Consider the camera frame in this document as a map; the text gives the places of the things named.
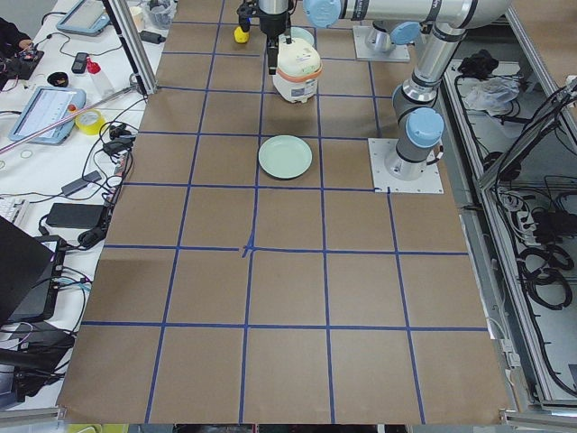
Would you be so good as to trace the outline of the black gripper, image-left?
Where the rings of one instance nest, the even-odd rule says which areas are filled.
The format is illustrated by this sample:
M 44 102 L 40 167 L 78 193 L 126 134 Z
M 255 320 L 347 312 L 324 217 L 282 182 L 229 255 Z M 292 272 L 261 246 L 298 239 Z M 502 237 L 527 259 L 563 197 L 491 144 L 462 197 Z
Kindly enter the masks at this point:
M 278 67 L 278 38 L 287 28 L 289 0 L 258 0 L 260 30 L 267 36 L 268 73 L 275 75 Z

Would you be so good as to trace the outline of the second arm base plate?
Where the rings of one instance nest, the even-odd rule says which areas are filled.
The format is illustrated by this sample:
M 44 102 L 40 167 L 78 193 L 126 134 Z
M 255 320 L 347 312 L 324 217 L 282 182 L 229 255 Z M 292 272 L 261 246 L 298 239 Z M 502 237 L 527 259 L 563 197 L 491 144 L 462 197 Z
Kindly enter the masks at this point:
M 410 62 L 407 45 L 396 45 L 386 32 L 372 26 L 354 26 L 353 41 L 357 60 L 380 62 Z

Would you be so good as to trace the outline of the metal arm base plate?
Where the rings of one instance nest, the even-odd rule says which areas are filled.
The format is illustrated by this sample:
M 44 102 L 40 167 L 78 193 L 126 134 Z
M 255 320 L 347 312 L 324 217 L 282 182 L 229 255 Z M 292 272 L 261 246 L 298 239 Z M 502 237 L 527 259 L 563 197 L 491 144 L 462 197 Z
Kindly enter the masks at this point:
M 397 139 L 368 140 L 373 189 L 379 193 L 443 194 L 444 188 L 431 151 L 425 161 L 413 163 L 400 158 Z

